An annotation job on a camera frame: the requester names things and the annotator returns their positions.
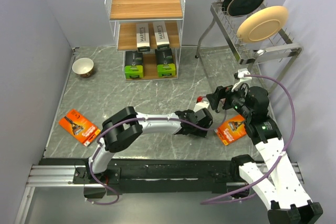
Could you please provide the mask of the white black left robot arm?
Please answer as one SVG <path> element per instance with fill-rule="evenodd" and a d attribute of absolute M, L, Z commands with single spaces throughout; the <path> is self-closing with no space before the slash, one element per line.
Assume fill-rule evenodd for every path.
<path fill-rule="evenodd" d="M 212 124 L 213 117 L 207 108 L 154 115 L 137 112 L 128 106 L 103 122 L 98 146 L 86 163 L 85 176 L 93 183 L 100 182 L 113 156 L 127 149 L 141 135 L 166 133 L 205 137 Z"/>

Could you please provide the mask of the white Harry's box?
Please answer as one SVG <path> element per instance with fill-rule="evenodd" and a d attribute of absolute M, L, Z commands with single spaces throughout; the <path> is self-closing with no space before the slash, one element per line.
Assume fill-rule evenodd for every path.
<path fill-rule="evenodd" d="M 153 29 L 157 50 L 170 49 L 170 41 L 168 38 L 165 22 L 164 21 L 153 22 Z"/>
<path fill-rule="evenodd" d="M 148 23 L 136 23 L 136 43 L 138 52 L 151 50 Z"/>

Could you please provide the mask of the metal dish rack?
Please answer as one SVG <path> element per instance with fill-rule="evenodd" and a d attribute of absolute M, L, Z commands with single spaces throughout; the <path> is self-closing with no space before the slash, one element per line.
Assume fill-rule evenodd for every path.
<path fill-rule="evenodd" d="M 206 52 L 205 49 L 201 48 L 201 44 L 216 25 L 227 43 L 227 46 L 217 47 L 216 49 L 224 50 L 228 48 L 241 68 L 247 68 L 249 71 L 252 71 L 254 67 L 259 68 L 259 65 L 262 63 L 272 60 L 281 62 L 287 59 L 288 62 L 276 77 L 278 81 L 281 81 L 294 61 L 302 53 L 303 46 L 294 42 L 293 38 L 290 38 L 290 34 L 287 33 L 286 28 L 282 28 L 275 35 L 257 43 L 243 42 L 238 38 L 237 31 L 243 21 L 252 14 L 230 17 L 226 12 L 222 11 L 222 2 L 223 0 L 216 0 L 211 3 L 210 11 L 213 19 L 198 41 L 195 58 L 199 59 L 204 66 L 203 60 L 205 59 Z"/>

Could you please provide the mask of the white wire wooden shelf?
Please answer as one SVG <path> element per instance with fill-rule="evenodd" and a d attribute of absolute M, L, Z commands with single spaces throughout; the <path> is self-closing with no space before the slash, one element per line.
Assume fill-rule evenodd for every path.
<path fill-rule="evenodd" d="M 165 22 L 176 69 L 179 68 L 185 0 L 104 0 L 116 49 L 123 53 L 137 49 L 136 24 L 149 26 L 150 51 L 143 55 L 143 80 L 160 80 L 156 66 L 157 49 L 153 23 Z"/>

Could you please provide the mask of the Gillette Labs razor box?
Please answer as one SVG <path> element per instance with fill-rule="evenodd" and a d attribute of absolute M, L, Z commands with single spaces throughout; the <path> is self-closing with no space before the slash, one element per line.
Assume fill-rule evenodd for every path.
<path fill-rule="evenodd" d="M 173 77 L 176 75 L 176 66 L 172 49 L 155 50 L 156 68 L 159 77 Z"/>
<path fill-rule="evenodd" d="M 144 77 L 143 53 L 137 51 L 125 52 L 124 74 L 127 79 Z"/>

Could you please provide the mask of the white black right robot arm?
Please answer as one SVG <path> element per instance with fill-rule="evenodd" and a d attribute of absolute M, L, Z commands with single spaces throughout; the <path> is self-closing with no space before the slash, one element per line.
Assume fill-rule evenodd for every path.
<path fill-rule="evenodd" d="M 229 173 L 233 180 L 245 180 L 252 186 L 267 208 L 269 222 L 316 223 L 323 209 L 311 200 L 292 167 L 280 130 L 268 115 L 267 90 L 261 87 L 234 90 L 233 86 L 219 86 L 206 97 L 212 109 L 224 100 L 223 109 L 234 109 L 244 118 L 245 131 L 262 156 L 268 173 L 263 178 L 249 155 L 233 157 Z"/>

